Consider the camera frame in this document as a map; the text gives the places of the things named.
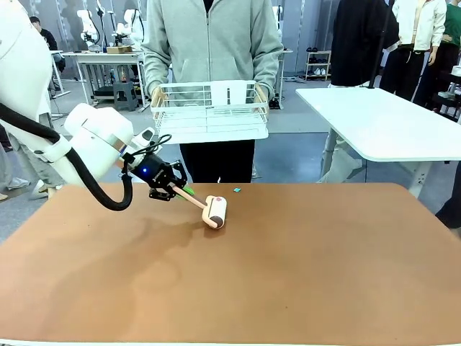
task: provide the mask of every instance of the zipper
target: zipper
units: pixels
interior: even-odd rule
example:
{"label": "zipper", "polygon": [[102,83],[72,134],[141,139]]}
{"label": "zipper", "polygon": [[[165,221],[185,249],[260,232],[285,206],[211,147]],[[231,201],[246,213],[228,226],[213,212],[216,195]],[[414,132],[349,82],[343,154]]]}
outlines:
{"label": "zipper", "polygon": [[208,81],[211,81],[210,12],[207,12],[207,36],[208,36]]}

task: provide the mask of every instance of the brown table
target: brown table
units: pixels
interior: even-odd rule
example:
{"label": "brown table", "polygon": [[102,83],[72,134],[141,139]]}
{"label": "brown table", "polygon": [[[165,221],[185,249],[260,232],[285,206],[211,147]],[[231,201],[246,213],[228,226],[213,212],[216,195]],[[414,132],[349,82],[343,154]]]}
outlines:
{"label": "brown table", "polygon": [[221,231],[146,185],[122,213],[65,187],[0,246],[0,338],[461,342],[461,242],[402,187],[234,187],[194,186],[227,197]]}

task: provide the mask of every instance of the gray stool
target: gray stool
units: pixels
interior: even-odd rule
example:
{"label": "gray stool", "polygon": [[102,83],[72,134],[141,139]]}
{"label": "gray stool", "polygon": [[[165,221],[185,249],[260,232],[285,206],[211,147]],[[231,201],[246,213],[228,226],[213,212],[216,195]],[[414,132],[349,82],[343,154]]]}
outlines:
{"label": "gray stool", "polygon": [[131,81],[128,83],[122,83],[121,81],[114,83],[114,102],[116,110],[125,108],[128,108],[130,112],[136,110],[138,98],[136,97],[135,87]]}

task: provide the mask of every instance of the blue floor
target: blue floor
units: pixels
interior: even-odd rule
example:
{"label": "blue floor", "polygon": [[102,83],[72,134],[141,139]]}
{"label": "blue floor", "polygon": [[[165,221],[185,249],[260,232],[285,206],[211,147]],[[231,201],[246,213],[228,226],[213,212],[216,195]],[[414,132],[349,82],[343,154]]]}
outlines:
{"label": "blue floor", "polygon": [[[259,176],[255,183],[309,183],[316,182],[321,171],[321,154],[326,133],[275,133],[256,144],[255,164]],[[14,153],[8,153],[15,172],[23,176]],[[164,146],[160,156],[165,161],[181,157],[176,145]],[[420,201],[433,213],[449,198],[455,178],[456,164],[435,163],[429,172]],[[394,182],[409,186],[411,175],[399,164],[367,162],[367,172],[362,172],[350,182]],[[103,182],[119,182],[120,170],[111,169]],[[28,200],[25,193],[0,203],[0,241],[5,240],[25,222],[46,200]]]}

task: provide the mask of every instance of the wire rack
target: wire rack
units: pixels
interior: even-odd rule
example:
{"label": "wire rack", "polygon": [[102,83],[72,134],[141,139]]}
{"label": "wire rack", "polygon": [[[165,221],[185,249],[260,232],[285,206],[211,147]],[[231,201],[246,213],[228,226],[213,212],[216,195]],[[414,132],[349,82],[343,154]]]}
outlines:
{"label": "wire rack", "polygon": [[267,102],[254,81],[162,84],[151,110],[169,143],[267,138]]}

